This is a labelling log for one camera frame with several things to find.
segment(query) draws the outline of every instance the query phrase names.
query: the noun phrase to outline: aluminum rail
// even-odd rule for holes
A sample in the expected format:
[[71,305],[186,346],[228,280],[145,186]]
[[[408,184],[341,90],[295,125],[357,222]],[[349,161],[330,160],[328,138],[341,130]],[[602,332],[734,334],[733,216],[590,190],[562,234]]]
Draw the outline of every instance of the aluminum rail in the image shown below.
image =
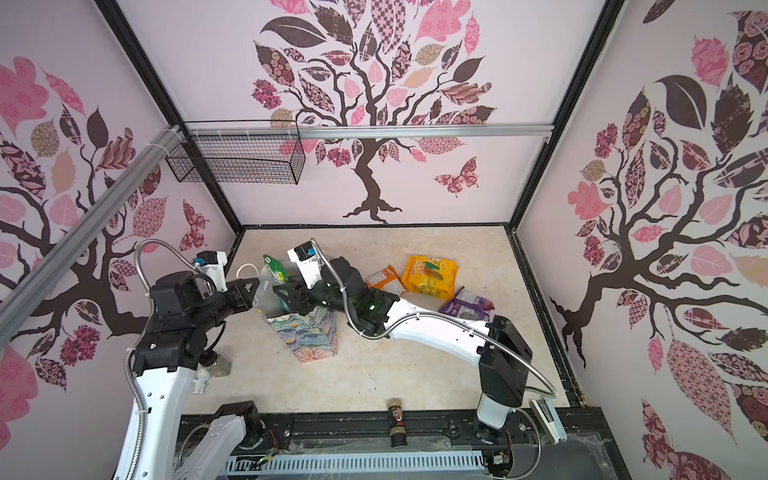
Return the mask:
[[[192,136],[296,134],[295,127],[206,127],[195,128],[187,122]],[[299,127],[302,139],[337,138],[417,138],[417,137],[548,137],[551,124],[480,124],[480,125],[385,125],[355,127]]]
[[178,127],[166,127],[131,162],[125,172],[104,192],[96,204],[72,227],[64,238],[43,257],[40,264],[3,300],[0,305],[0,349],[22,327],[38,304],[69,271],[88,244],[136,191],[155,166],[179,144]]

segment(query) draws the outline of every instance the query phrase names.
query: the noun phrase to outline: metal flexible hose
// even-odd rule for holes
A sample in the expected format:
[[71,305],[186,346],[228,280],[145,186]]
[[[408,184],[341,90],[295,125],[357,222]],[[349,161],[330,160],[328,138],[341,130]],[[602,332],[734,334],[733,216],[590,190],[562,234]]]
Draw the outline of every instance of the metal flexible hose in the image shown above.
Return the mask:
[[344,285],[344,282],[341,280],[341,277],[336,272],[336,269],[334,269],[333,266],[330,264],[330,262],[327,260],[326,254],[323,252],[323,249],[320,248],[320,245],[317,243],[317,241],[314,238],[311,238],[310,242],[312,242],[312,246],[315,249],[315,253],[317,253],[320,259],[328,266],[328,270],[331,272],[331,275],[333,275],[333,279],[339,285],[339,289],[341,290],[342,299],[344,302],[344,313],[346,314],[346,318],[349,321],[349,324],[363,338],[369,339],[369,340],[382,339],[385,336],[389,335],[389,333],[392,332],[399,325],[401,325],[404,322],[407,322],[410,319],[424,317],[424,318],[434,318],[434,319],[443,320],[445,322],[452,324],[453,326],[457,326],[458,328],[465,330],[466,332],[469,332],[471,335],[476,335],[480,337],[481,339],[492,344],[494,347],[500,349],[502,352],[506,353],[510,357],[514,358],[518,362],[525,365],[525,368],[530,370],[531,373],[533,373],[533,375],[537,379],[539,379],[541,383],[544,384],[545,387],[547,387],[548,392],[545,392],[544,390],[536,389],[535,387],[528,387],[526,390],[528,390],[529,392],[539,393],[540,395],[546,396],[550,399],[556,399],[558,397],[558,391],[555,389],[552,383],[547,379],[547,377],[545,377],[541,372],[539,372],[533,365],[528,363],[524,358],[519,356],[514,350],[508,348],[507,346],[500,343],[499,341],[494,340],[490,336],[487,336],[484,333],[473,329],[469,325],[465,325],[463,322],[461,322],[460,320],[452,316],[443,315],[442,313],[437,313],[437,312],[410,313],[402,318],[397,319],[391,326],[389,326],[386,330],[384,330],[383,333],[380,333],[379,335],[366,335],[365,333],[360,331],[360,329],[357,328],[357,325],[355,325],[355,323],[352,321],[352,317],[349,314],[349,301],[347,300],[346,286]]
[[[136,266],[136,271],[138,272],[139,278],[141,279],[141,283],[144,284],[144,289],[147,291],[147,294],[149,294],[150,285],[147,281],[147,276],[144,275],[144,270],[141,268],[141,252],[149,243],[157,243],[158,245],[167,248],[174,255],[176,255],[176,257],[181,260],[184,265],[190,267],[192,270],[197,269],[195,264],[187,261],[187,259],[184,258],[184,256],[182,256],[181,253],[179,253],[175,248],[173,248],[170,243],[163,240],[158,240],[156,238],[147,238],[146,240],[142,240],[141,242],[136,243],[136,247],[134,248],[134,264]],[[207,284],[206,286],[208,293],[211,293],[210,286]],[[151,296],[149,297],[149,305],[150,309],[147,323],[144,324],[144,329],[141,331],[141,334],[136,340],[136,343],[130,349],[128,349],[128,354],[125,356],[125,362],[123,364],[125,379],[128,381],[128,387],[131,389],[131,393],[134,396],[137,413],[139,415],[137,422],[136,442],[134,443],[134,454],[131,456],[131,466],[128,468],[128,473],[124,480],[133,480],[133,477],[136,474],[136,468],[138,467],[139,458],[141,457],[141,450],[144,447],[144,433],[147,428],[147,403],[144,401],[144,395],[141,393],[141,389],[139,388],[139,385],[136,382],[136,377],[134,376],[133,370],[131,369],[131,358],[136,353],[136,348],[144,338],[144,334],[147,332],[147,324],[149,323],[149,319],[151,319],[154,315],[155,306],[154,300],[152,300]]]

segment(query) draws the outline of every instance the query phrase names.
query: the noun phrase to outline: wallpaper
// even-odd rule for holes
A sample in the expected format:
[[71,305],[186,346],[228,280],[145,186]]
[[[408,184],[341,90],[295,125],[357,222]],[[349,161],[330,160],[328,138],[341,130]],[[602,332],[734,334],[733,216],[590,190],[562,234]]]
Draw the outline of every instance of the wallpaper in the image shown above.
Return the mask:
[[[137,154],[160,148],[148,142],[164,128],[90,2],[29,2],[15,9],[13,25],[6,17],[0,28],[13,47],[6,50],[18,52],[0,55],[0,298]],[[25,22],[49,27],[49,36],[24,33]],[[53,39],[56,48],[47,45]],[[29,473],[33,462],[36,474],[61,478],[114,470],[131,408],[122,359],[149,310],[133,248],[149,237],[190,258],[202,249],[228,250],[233,240],[201,185],[179,184],[164,162],[154,168],[0,350],[3,472]],[[144,253],[150,281],[180,270],[155,246]],[[56,445],[43,461],[33,454],[40,438]]]
[[[601,5],[260,0],[222,11],[200,3],[123,3],[187,120],[280,126],[295,119],[302,127],[549,122]],[[178,26],[164,22],[169,15]],[[202,34],[192,40],[194,58],[180,56],[167,36],[191,25],[219,25],[227,33]],[[535,50],[523,47],[530,38]],[[222,188],[244,223],[507,221],[540,140],[304,140],[298,186]],[[276,147],[288,158],[293,142]],[[252,208],[274,198],[275,209]]]
[[521,226],[633,478],[765,476],[767,59],[764,5],[631,4]]

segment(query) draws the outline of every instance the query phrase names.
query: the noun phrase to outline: butterfly decal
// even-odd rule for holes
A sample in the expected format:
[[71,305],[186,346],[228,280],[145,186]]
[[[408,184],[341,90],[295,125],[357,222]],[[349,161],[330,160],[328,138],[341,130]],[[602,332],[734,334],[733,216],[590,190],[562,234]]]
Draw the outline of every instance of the butterfly decal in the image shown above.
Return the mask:
[[210,222],[210,220],[205,220],[203,214],[195,213],[194,208],[186,200],[184,200],[184,216],[187,218],[187,223],[190,224],[190,229],[181,237],[179,250],[182,252],[192,247],[200,248],[205,245],[205,235],[201,230],[204,230],[206,224]]
[[470,158],[458,175],[438,175],[435,177],[435,181],[447,186],[448,191],[458,198],[458,192],[462,191],[464,187],[479,187],[478,176],[475,173],[475,170],[477,170],[476,160],[477,157]]

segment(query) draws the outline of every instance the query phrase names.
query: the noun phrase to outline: orange snack bag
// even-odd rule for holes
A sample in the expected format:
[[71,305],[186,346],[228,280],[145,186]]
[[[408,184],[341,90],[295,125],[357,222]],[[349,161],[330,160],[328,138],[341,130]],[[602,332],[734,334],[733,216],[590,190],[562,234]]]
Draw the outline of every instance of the orange snack bag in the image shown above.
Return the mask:
[[458,264],[453,260],[411,255],[402,285],[411,292],[436,296],[444,300],[453,298]]

